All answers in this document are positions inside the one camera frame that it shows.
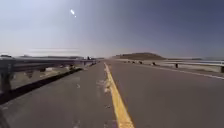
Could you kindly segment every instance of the sky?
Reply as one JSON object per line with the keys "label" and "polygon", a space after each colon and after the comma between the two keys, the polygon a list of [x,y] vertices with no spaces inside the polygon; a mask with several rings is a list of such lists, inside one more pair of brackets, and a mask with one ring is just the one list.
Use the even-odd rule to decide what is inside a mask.
{"label": "sky", "polygon": [[224,57],[221,0],[0,0],[0,53]]}

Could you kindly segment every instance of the metal guardrail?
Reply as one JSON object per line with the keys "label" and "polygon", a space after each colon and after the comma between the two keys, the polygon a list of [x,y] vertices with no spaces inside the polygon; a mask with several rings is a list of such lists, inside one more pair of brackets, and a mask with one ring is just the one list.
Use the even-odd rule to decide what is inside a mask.
{"label": "metal guardrail", "polygon": [[219,72],[224,73],[224,61],[207,61],[207,60],[126,60],[125,62],[144,64],[148,63],[153,66],[158,64],[173,64],[175,68],[179,65],[198,65],[198,66],[214,66],[219,67]]}
{"label": "metal guardrail", "polygon": [[0,57],[0,89],[2,92],[11,90],[10,78],[15,72],[32,73],[35,70],[43,72],[46,68],[60,66],[69,66],[72,70],[75,64],[86,65],[87,63],[96,63],[96,60]]}

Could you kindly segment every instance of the highway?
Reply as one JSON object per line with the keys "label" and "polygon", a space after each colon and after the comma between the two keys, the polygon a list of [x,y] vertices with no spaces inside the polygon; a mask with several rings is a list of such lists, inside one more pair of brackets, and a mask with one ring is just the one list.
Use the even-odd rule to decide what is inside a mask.
{"label": "highway", "polygon": [[223,92],[220,74],[106,60],[2,104],[0,123],[6,128],[221,128]]}

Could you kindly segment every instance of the hill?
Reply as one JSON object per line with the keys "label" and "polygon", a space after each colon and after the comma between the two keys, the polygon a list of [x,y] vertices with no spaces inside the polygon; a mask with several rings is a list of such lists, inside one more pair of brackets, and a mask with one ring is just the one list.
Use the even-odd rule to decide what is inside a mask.
{"label": "hill", "polygon": [[130,60],[162,60],[162,56],[154,53],[131,53],[131,54],[121,54],[114,56],[116,59],[130,59]]}

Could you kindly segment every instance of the yellow center line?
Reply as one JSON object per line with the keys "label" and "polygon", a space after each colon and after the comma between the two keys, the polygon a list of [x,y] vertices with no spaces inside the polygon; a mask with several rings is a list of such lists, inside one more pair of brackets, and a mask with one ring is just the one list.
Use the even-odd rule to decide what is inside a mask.
{"label": "yellow center line", "polygon": [[110,92],[112,95],[112,101],[114,105],[114,112],[117,119],[117,125],[119,128],[134,128],[131,118],[117,90],[116,84],[113,80],[110,70],[106,63],[104,63],[104,65],[106,67],[108,81],[110,82]]}

